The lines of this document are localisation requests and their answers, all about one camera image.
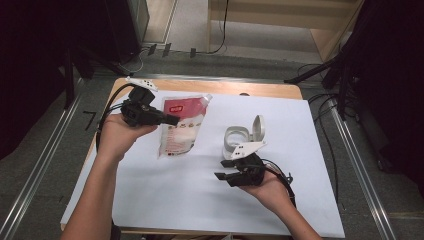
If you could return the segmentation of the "white lidded container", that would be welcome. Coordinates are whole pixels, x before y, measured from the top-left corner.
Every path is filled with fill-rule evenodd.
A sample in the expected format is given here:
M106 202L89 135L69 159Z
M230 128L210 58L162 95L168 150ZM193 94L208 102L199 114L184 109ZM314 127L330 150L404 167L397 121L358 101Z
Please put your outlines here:
M224 134L223 157L225 160L236 160L255 153L266 145L265 121L262 115L257 115L252 128L230 126Z

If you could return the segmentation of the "white table sheet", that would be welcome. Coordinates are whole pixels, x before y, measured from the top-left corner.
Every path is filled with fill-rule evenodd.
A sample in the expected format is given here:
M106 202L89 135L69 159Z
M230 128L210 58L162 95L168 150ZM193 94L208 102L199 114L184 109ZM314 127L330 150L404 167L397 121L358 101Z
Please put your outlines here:
M293 178L297 209L323 237L344 237L339 210L307 101L215 94L193 148L165 157L160 131L138 139L117 172L113 220L123 229L285 235L278 217L254 197L217 179L230 126L265 122L261 158Z

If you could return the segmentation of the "person's right hand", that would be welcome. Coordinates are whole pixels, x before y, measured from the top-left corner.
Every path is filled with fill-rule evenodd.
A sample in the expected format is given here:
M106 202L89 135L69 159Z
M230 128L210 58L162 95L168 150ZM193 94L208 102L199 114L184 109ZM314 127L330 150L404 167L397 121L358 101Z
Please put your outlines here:
M242 186L241 189L255 197L277 216L290 215L296 210L290 201L288 191L272 173L266 172L259 186Z

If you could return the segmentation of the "light wooden cabinet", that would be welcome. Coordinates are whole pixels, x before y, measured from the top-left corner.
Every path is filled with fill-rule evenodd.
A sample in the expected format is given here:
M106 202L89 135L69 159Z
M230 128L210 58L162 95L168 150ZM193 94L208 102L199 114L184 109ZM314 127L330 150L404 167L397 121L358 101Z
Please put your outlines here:
M309 29L323 61L329 60L356 23L365 0L208 0L207 46L211 22L288 26Z

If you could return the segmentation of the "aluminium floor rail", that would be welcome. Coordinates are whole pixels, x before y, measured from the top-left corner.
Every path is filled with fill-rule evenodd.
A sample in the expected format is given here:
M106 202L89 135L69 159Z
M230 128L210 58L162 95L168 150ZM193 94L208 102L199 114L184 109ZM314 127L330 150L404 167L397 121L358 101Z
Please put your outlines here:
M328 106L331 109L331 114L337 126L349 159L353 166L354 172L364 194L365 200L369 207L370 213L374 219L382 240L397 240L393 227L389 221L388 214L376 192L374 184L367 172L363 163L358 148L353 140L351 132L345 120L340 117L337 111L337 103L335 100L330 100Z
M0 228L0 240L12 240L13 236L20 225L40 183L43 179L50 162L55 155L56 149L62 141L70 121L80 103L81 91L85 87L85 81L80 78L76 84L76 96L69 107L62 111L62 114L55 125L46 145L38 157L29 177L27 178L22 190L15 199L6 220Z

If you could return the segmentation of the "red and white spout pouch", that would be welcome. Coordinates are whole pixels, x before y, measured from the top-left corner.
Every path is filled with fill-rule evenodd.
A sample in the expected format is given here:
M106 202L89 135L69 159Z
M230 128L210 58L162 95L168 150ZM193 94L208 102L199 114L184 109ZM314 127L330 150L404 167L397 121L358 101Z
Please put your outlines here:
M179 120L176 126L162 126L158 152L160 157L182 155L193 148L211 100L210 94L163 99L164 112L177 116Z

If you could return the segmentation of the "wooden table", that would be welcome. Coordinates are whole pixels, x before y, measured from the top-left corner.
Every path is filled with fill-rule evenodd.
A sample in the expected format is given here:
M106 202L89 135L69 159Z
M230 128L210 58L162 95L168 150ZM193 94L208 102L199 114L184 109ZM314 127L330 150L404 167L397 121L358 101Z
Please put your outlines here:
M155 106L161 106L163 103L163 99L165 97L183 97L183 96L197 96L197 95L207 95L207 94L210 94L212 97L215 94L226 94L226 95L240 95L240 96L254 95L256 97L272 97L272 98L287 98L287 99L294 99L294 100L303 100L301 97L299 88L296 86L290 86L290 85L191 81L191 80L159 80L157 81L156 85L158 87L158 91L156 92L156 98L153 102ZM161 133L161 129L163 125L161 126L156 125L156 126L157 126L157 129L155 131L160 131ZM70 205L67 207L65 215L63 217L65 226L68 223L71 217L71 214L74 211L76 204L82 194L84 185L87 181L88 175L93 166L94 160L97 156L98 148L94 149L93 153L90 155L89 159L87 160L87 162L85 163L83 167L82 173L76 185L76 189L74 191L74 194L71 197ZM293 181L292 176L285 174L282 171L282 169L273 161L271 160L268 160L268 161L269 162L267 164L264 164L264 170L265 170L264 175L266 172L269 172L274 174L277 177L277 179L284 185L284 187L288 191L290 201L294 205L294 207L297 209L296 201L295 201L295 193L291 187L291 184ZM112 227L113 225L117 225L117 224L113 220L113 208L112 208ZM155 231L155 232L161 231L157 229L139 229L139 230ZM181 232L184 230L164 230L164 231ZM184 232L223 233L223 232L212 232L212 231L184 231ZM250 234L250 235L257 237L259 235L269 235L269 234Z

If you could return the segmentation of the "person's left hand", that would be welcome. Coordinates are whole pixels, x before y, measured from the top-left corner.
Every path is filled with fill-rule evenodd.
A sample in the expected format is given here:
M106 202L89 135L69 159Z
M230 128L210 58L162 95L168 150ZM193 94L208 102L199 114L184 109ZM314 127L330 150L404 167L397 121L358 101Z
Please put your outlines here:
M101 162L119 163L140 137L156 129L156 125L130 127L121 114L109 115L101 131L96 158Z

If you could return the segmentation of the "glass fronted cabinet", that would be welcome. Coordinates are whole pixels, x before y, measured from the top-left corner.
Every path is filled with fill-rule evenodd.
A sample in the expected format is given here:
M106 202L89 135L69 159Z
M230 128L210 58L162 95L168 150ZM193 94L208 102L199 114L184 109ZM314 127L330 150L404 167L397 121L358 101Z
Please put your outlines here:
M127 0L127 3L129 5L138 44L142 45L150 19L147 1Z

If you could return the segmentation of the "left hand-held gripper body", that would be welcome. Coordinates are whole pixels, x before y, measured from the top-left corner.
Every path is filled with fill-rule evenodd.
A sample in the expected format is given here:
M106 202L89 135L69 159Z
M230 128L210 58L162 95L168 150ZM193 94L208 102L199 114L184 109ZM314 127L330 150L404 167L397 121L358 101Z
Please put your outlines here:
M155 99L153 92L157 92L158 87L146 79L127 77L126 82L133 89L121 106L124 121L131 127L165 123L166 115L150 105Z

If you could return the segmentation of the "black metal stand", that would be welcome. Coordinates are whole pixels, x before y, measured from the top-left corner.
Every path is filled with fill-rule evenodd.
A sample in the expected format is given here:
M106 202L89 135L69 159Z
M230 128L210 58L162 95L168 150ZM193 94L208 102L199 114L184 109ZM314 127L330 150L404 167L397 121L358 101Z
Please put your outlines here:
M324 89L329 90L336 83L339 83L336 109L341 119L344 120L348 82L353 78L351 57L354 50L355 44L348 40L336 56L299 76L285 80L285 83L296 85L326 70L327 74L322 80L322 86Z
M63 57L66 92L65 109L68 109L76 100L74 70L77 70L79 75L85 79L91 79L94 76L95 70L90 61L99 63L118 76L132 76L130 71L119 68L83 45L69 45Z

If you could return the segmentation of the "black curtain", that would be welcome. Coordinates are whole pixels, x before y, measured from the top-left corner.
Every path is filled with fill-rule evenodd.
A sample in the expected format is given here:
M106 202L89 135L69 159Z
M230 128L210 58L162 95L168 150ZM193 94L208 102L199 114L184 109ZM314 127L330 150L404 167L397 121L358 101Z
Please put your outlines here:
M424 189L424 0L365 0L354 33L366 134L384 170Z
M0 160L65 92L63 57L83 45L112 64L140 52L127 0L0 0Z

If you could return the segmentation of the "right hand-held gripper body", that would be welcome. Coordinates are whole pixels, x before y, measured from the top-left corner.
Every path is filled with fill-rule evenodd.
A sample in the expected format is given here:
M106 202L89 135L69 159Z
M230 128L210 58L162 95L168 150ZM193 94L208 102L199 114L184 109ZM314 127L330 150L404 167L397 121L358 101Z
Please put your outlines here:
M264 141L239 144L231 154L231 161L238 173L228 176L228 184L235 186L258 186L264 178L264 164L256 152L264 147Z

